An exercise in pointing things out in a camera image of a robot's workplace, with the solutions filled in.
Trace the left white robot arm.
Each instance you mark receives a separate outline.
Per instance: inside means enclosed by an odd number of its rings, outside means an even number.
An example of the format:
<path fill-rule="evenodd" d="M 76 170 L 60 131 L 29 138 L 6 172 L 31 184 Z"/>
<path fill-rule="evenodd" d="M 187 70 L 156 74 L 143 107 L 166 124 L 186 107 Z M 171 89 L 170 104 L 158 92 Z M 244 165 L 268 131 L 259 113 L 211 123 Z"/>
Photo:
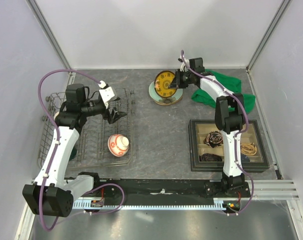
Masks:
<path fill-rule="evenodd" d="M 101 115 L 109 124 L 126 116 L 111 109 L 110 102 L 119 100 L 115 89 L 106 85 L 98 97 L 89 96 L 89 88 L 80 83 L 68 85 L 65 101 L 52 118 L 54 132 L 43 167 L 32 184 L 23 187 L 22 195 L 31 211 L 39 216 L 67 217 L 74 202 L 83 195 L 95 197 L 101 192 L 97 173 L 81 172 L 65 182 L 66 169 L 72 151 L 89 117 Z"/>

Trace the white red patterned bowl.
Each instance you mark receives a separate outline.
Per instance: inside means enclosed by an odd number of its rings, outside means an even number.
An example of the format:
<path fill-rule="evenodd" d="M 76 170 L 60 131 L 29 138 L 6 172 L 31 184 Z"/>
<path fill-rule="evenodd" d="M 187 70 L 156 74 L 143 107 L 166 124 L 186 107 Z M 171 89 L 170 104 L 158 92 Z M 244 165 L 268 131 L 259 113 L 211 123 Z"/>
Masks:
<path fill-rule="evenodd" d="M 107 146 L 115 157 L 123 157 L 129 150 L 129 139 L 122 134 L 113 134 L 108 138 Z"/>

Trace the yellow patterned plate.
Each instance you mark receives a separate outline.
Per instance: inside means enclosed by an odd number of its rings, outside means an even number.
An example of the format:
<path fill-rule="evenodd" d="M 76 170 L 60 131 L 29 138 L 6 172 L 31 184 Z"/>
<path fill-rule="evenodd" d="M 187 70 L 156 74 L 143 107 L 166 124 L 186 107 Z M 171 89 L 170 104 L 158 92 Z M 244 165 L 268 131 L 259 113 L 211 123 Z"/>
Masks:
<path fill-rule="evenodd" d="M 170 85 L 175 77 L 172 71 L 161 71 L 154 80 L 154 89 L 156 94 L 161 98 L 170 98 L 176 93 L 176 89 L 170 88 Z"/>

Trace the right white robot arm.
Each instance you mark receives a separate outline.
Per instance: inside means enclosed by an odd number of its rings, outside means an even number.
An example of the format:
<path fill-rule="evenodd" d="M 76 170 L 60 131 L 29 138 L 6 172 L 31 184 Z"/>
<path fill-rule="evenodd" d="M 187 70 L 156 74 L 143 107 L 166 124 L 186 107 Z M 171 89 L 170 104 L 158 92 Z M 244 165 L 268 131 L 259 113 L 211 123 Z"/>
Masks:
<path fill-rule="evenodd" d="M 220 83 L 214 75 L 205 72 L 201 57 L 185 59 L 180 54 L 179 69 L 175 71 L 169 89 L 185 89 L 193 84 L 216 101 L 214 121 L 223 140 L 224 165 L 220 184 L 221 193 L 232 197 L 245 186 L 245 171 L 241 163 L 241 135 L 249 127 L 244 97 Z"/>

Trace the beige bird plate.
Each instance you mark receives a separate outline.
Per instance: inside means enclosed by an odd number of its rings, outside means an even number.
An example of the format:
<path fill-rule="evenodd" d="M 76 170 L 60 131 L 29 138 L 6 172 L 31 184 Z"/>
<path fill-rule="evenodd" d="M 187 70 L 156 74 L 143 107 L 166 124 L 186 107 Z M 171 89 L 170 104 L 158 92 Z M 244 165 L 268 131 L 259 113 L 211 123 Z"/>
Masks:
<path fill-rule="evenodd" d="M 153 100 L 156 104 L 160 105 L 160 106 L 170 106 L 173 104 L 176 104 L 178 102 L 180 102 L 182 100 L 182 96 L 179 98 L 176 97 L 168 97 L 168 98 L 163 98 L 161 97 L 160 99 L 157 100 Z"/>

